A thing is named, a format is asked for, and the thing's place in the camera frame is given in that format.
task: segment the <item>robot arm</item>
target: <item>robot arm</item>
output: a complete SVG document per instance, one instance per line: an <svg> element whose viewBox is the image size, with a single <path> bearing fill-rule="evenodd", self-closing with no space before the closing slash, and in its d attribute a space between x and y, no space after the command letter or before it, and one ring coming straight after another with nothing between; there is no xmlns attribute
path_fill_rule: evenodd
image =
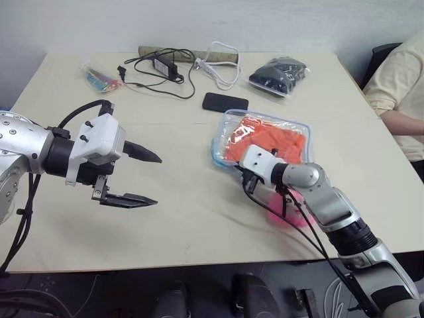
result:
<svg viewBox="0 0 424 318"><path fill-rule="evenodd" d="M0 112L0 223L12 212L19 180L26 172L60 176L72 186L77 182L93 186L92 199L102 205L132 208L157 203L140 195L108 193L107 178L123 153L137 160L162 161L125 140L125 129L112 117L110 102L101 100L93 105L102 105L99 116L80 127L75 141L63 128L45 129L18 114Z"/></svg>
<svg viewBox="0 0 424 318"><path fill-rule="evenodd" d="M370 317L419 317L415 284L376 238L346 195L331 187L317 164L286 164L268 151L249 146L240 167L268 187L290 187L302 194L317 224L337 249L351 290Z"/></svg>

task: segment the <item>white wall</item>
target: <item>white wall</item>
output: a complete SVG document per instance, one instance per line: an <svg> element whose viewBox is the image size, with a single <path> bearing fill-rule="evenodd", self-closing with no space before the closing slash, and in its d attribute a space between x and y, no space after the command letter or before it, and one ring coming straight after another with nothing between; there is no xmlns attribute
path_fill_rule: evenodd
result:
<svg viewBox="0 0 424 318"><path fill-rule="evenodd" d="M139 44L335 51L360 80L372 47L424 28L424 0L0 0L0 107L46 52L135 52Z"/></svg>

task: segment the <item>screw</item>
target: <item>screw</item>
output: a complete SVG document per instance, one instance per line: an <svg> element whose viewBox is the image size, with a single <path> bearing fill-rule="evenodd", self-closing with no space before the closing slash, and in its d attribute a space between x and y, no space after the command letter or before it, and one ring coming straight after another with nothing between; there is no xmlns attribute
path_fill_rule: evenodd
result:
<svg viewBox="0 0 424 318"><path fill-rule="evenodd" d="M83 141L85 141L85 142L88 142L87 137L86 137L86 136L84 136L83 134L82 134L81 136L79 136L79 139L81 139L81 140L83 140Z"/></svg>

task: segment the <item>plastic bag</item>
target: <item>plastic bag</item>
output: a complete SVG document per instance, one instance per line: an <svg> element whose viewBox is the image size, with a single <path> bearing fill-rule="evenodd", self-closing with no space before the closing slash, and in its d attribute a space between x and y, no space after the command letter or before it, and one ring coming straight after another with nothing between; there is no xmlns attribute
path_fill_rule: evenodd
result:
<svg viewBox="0 0 424 318"><path fill-rule="evenodd" d="M111 76L98 65L85 63L82 66L83 76L87 83L97 92L106 93L120 87L123 83Z"/></svg>
<svg viewBox="0 0 424 318"><path fill-rule="evenodd" d="M233 168L246 148L256 144L289 163L311 162L311 129L304 124L268 115L230 109L223 115L212 140L212 158L222 168Z"/></svg>
<svg viewBox="0 0 424 318"><path fill-rule="evenodd" d="M269 93L288 96L296 83L305 77L306 65L288 56L273 58L258 68L251 76L249 83Z"/></svg>

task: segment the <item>yellow shirt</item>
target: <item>yellow shirt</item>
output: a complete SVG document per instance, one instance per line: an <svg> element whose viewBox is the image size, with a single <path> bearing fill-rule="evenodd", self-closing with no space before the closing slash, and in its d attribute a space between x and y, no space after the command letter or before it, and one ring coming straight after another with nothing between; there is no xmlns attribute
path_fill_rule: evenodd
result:
<svg viewBox="0 0 424 318"><path fill-rule="evenodd" d="M364 94L377 115L395 110L424 120L424 32L393 50ZM394 137L409 161L424 160L424 136Z"/></svg>

